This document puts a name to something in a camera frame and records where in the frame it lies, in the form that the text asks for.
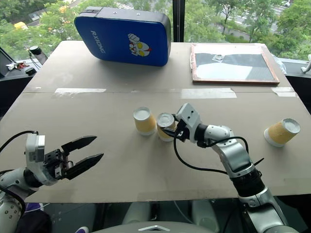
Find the cardboard surface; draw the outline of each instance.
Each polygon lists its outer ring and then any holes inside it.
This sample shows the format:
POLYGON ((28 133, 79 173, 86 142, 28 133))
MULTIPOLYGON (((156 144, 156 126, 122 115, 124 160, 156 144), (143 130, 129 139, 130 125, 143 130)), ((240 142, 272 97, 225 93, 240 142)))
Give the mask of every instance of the cardboard surface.
MULTIPOLYGON (((83 42, 62 42, 31 83, 0 121, 0 144, 23 130, 38 130, 46 136, 46 152, 83 135, 98 138, 72 152, 77 162, 104 153, 102 160, 83 175, 59 181, 40 190, 27 201, 123 202, 190 200, 236 197, 224 174, 192 170, 178 161, 173 144, 137 133, 133 110, 147 106, 156 117, 175 113, 189 102, 205 124, 226 125, 249 144, 253 161, 274 195, 311 192, 311 117, 299 97, 279 97, 270 87, 193 85, 189 67, 190 44, 173 43, 164 67, 103 62, 88 55, 83 42), (182 89, 229 87, 236 98, 181 99, 182 89), (57 88, 97 88, 104 92, 55 93, 57 88), (301 132, 285 147, 274 148, 264 130, 291 117, 301 132)), ((279 76, 280 86, 290 87, 279 76)), ((26 136, 13 141, 1 153, 0 169, 25 166, 26 136)), ((223 169, 212 149, 191 142, 177 142, 181 156, 195 166, 223 169)))

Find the window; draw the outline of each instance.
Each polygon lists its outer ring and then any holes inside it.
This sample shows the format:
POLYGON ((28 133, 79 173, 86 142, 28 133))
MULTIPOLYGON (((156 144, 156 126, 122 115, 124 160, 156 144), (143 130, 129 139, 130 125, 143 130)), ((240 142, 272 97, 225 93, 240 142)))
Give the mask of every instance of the window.
MULTIPOLYGON (((15 60, 28 58, 33 45, 49 56, 61 41, 81 40, 73 20, 87 6, 161 12, 173 25, 173 1, 0 1, 0 46, 15 60)), ((185 2, 185 42, 264 43, 278 57, 300 60, 311 53, 311 0, 185 2)))

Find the yellow paper cup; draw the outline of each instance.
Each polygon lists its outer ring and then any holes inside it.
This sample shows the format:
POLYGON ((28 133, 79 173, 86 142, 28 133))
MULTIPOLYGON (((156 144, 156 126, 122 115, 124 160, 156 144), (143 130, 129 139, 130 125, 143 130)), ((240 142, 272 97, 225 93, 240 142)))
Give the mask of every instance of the yellow paper cup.
POLYGON ((133 113, 134 121, 138 132, 141 135, 152 135, 156 131, 156 120, 149 108, 140 107, 133 113))
POLYGON ((265 139, 275 147, 283 147, 300 132, 300 125, 291 118, 281 120, 264 131, 265 139))
POLYGON ((156 119, 156 124, 157 134, 159 135, 159 137, 165 142, 173 141, 172 137, 168 136, 161 130, 162 127, 170 128, 172 130, 175 129, 176 123, 173 115, 169 113, 161 113, 156 119))

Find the white tape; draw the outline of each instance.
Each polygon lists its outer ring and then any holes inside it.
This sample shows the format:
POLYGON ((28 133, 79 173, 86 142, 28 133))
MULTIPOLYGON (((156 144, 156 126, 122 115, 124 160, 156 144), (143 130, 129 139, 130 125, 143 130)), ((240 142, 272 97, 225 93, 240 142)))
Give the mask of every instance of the white tape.
POLYGON ((271 87, 272 91, 280 97, 296 97, 296 92, 293 90, 292 87, 271 87))
POLYGON ((77 94, 77 93, 92 93, 92 92, 105 92, 106 89, 100 88, 58 88, 56 94, 77 94))
POLYGON ((197 88, 182 89, 181 99, 226 99, 236 98, 237 95, 231 88, 197 88))

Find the table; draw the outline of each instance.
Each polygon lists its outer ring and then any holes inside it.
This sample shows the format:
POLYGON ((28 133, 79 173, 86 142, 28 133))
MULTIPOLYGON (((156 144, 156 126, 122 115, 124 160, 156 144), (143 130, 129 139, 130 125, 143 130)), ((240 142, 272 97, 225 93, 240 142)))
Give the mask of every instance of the table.
MULTIPOLYGON (((41 187, 27 198, 35 202, 127 202, 191 200, 236 197, 228 176, 192 170, 181 164, 172 143, 156 134, 140 136, 133 110, 147 106, 157 116, 175 113, 189 102, 205 124, 226 125, 249 143, 253 161, 274 195, 311 192, 311 118, 292 91, 277 95, 270 86, 194 85, 189 65, 190 43, 172 43, 164 67, 101 61, 82 41, 65 41, 53 52, 0 121, 0 143, 23 130, 38 130, 46 136, 46 152, 83 135, 98 138, 88 147, 72 152, 77 162, 99 152, 103 159, 83 175, 41 187), (58 88, 88 89, 87 93, 55 93, 58 88), (231 88, 236 98, 182 99, 187 89, 231 88), (296 119, 301 132, 283 148, 269 145, 263 131, 287 117, 296 119)), ((280 80, 290 84, 271 55, 267 58, 280 80)), ((25 166, 26 137, 12 142, 1 154, 0 168, 25 166)), ((178 142, 181 156, 195 166, 223 169, 212 149, 178 142)))

